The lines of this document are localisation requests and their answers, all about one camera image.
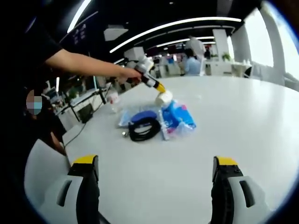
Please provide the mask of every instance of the hand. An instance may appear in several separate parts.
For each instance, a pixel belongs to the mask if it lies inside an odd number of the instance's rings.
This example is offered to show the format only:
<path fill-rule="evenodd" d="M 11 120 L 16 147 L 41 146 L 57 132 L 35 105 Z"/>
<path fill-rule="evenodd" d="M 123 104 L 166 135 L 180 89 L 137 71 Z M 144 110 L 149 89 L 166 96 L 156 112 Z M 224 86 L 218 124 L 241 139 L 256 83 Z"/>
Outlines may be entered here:
<path fill-rule="evenodd" d="M 135 69 L 123 68 L 121 71 L 122 78 L 141 78 L 141 74 Z"/>
<path fill-rule="evenodd" d="M 131 68 L 123 68 L 121 77 L 118 78 L 119 83 L 124 84 L 128 78 L 131 78 L 134 84 L 141 82 L 141 74 L 138 71 Z"/>

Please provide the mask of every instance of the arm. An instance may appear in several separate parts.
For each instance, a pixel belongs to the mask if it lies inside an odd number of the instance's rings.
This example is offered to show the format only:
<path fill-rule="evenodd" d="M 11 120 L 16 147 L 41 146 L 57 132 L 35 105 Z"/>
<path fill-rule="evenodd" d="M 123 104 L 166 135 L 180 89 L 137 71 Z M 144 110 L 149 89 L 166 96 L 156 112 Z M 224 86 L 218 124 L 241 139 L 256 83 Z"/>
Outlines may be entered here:
<path fill-rule="evenodd" d="M 71 53 L 64 49 L 47 59 L 46 64 L 86 76 L 140 77 L 140 74 L 134 69 L 123 68 L 85 55 Z"/>
<path fill-rule="evenodd" d="M 66 156 L 65 149 L 61 146 L 60 142 L 58 141 L 58 139 L 56 138 L 53 132 L 51 132 L 51 137 L 55 146 L 55 150 L 58 151 L 60 154 Z"/>

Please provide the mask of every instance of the ceiling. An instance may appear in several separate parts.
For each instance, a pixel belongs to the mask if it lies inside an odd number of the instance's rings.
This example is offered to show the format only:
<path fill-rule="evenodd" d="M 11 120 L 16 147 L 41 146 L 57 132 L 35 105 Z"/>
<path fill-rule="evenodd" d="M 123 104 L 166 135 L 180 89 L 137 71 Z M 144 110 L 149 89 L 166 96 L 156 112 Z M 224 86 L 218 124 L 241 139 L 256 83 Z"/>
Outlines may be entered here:
<path fill-rule="evenodd" d="M 83 0 L 46 0 L 46 6 L 41 13 L 41 18 L 50 34 L 57 41 L 67 34 L 68 26 L 82 2 Z M 94 40 L 93 43 L 98 45 L 96 48 L 105 51 L 107 58 L 113 61 L 121 58 L 123 52 L 133 46 L 143 46 L 146 52 L 155 54 L 160 49 L 151 47 L 158 44 L 185 39 L 189 35 L 195 37 L 213 36 L 213 28 L 196 28 L 200 26 L 232 27 L 225 28 L 227 34 L 230 35 L 242 25 L 242 22 L 188 22 L 149 33 L 124 45 L 112 54 L 109 53 L 109 50 L 125 40 L 166 23 L 209 16 L 233 17 L 243 20 L 259 4 L 260 0 L 151 0 L 147 2 L 139 0 L 92 0 L 77 24 L 93 13 L 98 12 L 96 19 L 88 19 L 85 23 L 88 27 L 92 27 L 89 36 L 92 36 L 90 38 Z M 103 31 L 108 25 L 122 25 L 128 29 L 128 32 L 116 40 L 105 42 Z"/>

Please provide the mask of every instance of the chair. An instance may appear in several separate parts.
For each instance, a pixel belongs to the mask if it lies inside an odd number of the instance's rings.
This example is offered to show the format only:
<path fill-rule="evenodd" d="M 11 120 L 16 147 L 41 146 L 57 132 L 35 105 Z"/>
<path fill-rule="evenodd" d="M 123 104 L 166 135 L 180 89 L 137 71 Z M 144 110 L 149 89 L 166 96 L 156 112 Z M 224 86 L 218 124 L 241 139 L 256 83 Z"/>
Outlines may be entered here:
<path fill-rule="evenodd" d="M 32 147 L 25 167 L 25 193 L 35 209 L 42 205 L 47 188 L 70 169 L 67 157 L 41 140 Z"/>
<path fill-rule="evenodd" d="M 260 64 L 256 62 L 252 62 L 252 69 L 249 78 L 258 79 L 258 80 L 262 79 Z"/>
<path fill-rule="evenodd" d="M 285 86 L 284 74 L 281 73 L 278 69 L 266 65 L 261 65 L 261 75 L 263 81 Z"/>

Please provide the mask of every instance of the blue cloth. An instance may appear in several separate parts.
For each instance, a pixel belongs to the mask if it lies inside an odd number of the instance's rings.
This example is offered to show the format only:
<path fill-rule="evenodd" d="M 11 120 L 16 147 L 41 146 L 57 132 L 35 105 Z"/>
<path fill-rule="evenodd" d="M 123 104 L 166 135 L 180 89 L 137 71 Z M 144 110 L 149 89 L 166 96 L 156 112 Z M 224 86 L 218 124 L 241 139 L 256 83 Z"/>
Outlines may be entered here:
<path fill-rule="evenodd" d="M 201 63 L 194 57 L 189 57 L 185 62 L 185 74 L 189 76 L 199 75 Z"/>

